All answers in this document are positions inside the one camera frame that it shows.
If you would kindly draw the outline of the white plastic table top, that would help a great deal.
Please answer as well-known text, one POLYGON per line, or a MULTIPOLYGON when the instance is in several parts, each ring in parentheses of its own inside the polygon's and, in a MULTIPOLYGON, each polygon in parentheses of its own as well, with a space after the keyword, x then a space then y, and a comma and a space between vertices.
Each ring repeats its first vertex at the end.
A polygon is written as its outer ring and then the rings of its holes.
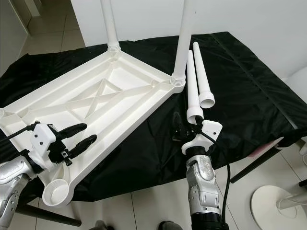
POLYGON ((86 129, 64 140, 70 149, 97 136, 70 166, 40 157, 44 204, 70 203, 86 175, 169 96, 182 92, 188 53, 187 48, 177 52, 175 70, 168 75, 120 50, 107 51, 0 110, 0 127, 6 134, 39 121, 59 130, 86 124, 86 129))

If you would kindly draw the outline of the white round stand base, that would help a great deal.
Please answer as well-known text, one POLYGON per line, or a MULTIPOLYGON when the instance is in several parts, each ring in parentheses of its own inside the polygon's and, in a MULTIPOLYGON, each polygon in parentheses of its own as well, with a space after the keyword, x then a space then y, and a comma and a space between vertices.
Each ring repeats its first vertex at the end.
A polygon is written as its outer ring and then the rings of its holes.
POLYGON ((307 230, 307 190, 291 194, 266 185, 254 191, 251 213, 260 230, 307 230))

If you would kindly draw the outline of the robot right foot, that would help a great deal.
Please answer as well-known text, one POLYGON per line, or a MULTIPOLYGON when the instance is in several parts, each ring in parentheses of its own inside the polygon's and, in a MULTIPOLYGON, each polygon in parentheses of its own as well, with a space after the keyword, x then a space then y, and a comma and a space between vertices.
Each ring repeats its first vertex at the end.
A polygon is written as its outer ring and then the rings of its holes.
POLYGON ((157 230, 183 230, 183 228, 172 221, 162 221, 158 224, 157 230))

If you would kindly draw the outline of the white round chair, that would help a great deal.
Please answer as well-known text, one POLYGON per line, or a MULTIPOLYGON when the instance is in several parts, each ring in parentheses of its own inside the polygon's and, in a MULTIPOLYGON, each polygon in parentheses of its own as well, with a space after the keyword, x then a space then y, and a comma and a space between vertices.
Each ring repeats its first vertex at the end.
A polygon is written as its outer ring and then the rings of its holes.
POLYGON ((302 93, 303 91, 307 91, 307 66, 288 77, 285 83, 294 92, 302 93))

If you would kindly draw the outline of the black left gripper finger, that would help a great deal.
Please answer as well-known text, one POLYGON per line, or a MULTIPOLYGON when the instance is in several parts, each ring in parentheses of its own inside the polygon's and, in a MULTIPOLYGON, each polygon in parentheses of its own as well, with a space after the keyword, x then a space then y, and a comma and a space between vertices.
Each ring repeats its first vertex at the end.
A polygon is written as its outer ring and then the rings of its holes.
POLYGON ((72 125, 69 127, 66 127, 65 129, 62 129, 60 131, 60 137, 72 137, 79 132, 85 130, 87 125, 85 123, 79 123, 76 125, 72 125))
POLYGON ((96 140, 97 140, 96 134, 91 135, 87 138, 84 138, 82 141, 77 143, 77 145, 75 145, 75 147, 73 149, 68 151, 68 153, 69 154, 81 154, 84 151, 86 151, 88 149, 88 147, 90 147, 90 145, 92 145, 94 142, 96 142, 96 140))

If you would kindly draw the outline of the black metal table leg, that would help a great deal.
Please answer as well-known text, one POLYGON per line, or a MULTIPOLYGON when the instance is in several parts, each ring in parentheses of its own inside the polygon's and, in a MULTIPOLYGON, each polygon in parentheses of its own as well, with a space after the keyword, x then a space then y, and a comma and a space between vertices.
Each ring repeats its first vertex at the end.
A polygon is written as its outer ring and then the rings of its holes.
POLYGON ((248 175, 254 171, 257 167, 261 166, 264 162, 268 161, 270 158, 275 156, 277 153, 285 149, 285 147, 279 147, 278 144, 271 148, 270 150, 266 151, 262 155, 260 155, 254 162, 250 163, 245 169, 241 170, 237 175, 230 178, 229 182, 236 183, 237 181, 241 180, 241 178, 248 175))
POLYGON ((17 213, 21 213, 26 216, 44 219, 48 221, 52 221, 60 224, 67 224, 70 226, 80 227, 82 225, 82 221, 70 217, 66 217, 57 213, 50 212, 48 210, 44 210, 41 208, 37 208, 31 205, 24 205, 17 208, 17 213))

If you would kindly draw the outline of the pink table edge piece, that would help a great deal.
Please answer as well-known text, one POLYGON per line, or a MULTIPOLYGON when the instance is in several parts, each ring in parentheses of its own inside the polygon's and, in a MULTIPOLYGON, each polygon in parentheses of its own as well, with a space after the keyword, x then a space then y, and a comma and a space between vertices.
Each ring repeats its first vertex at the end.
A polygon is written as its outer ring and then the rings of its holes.
POLYGON ((255 157, 255 156, 262 155, 266 151, 268 151, 271 148, 275 147, 282 139, 283 138, 277 138, 275 140, 272 140, 272 141, 268 142, 267 144, 263 144, 263 145, 259 146, 254 151, 252 151, 252 153, 248 157, 255 157))

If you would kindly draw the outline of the black cloth table cover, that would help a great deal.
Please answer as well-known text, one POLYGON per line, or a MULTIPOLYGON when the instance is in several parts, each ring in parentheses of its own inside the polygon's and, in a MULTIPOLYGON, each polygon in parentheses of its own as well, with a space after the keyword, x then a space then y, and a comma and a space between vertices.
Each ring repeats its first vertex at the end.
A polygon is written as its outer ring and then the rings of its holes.
MULTIPOLYGON (((207 120, 222 124, 218 138, 226 157, 213 153, 213 165, 237 162, 257 147, 294 129, 307 128, 307 103, 229 32, 196 34, 215 106, 207 120)), ((26 54, 0 79, 0 107, 93 59, 106 44, 66 52, 26 54)), ((186 156, 172 140, 173 114, 186 113, 184 93, 174 94, 125 138, 75 188, 74 201, 94 202, 186 177, 186 156)))

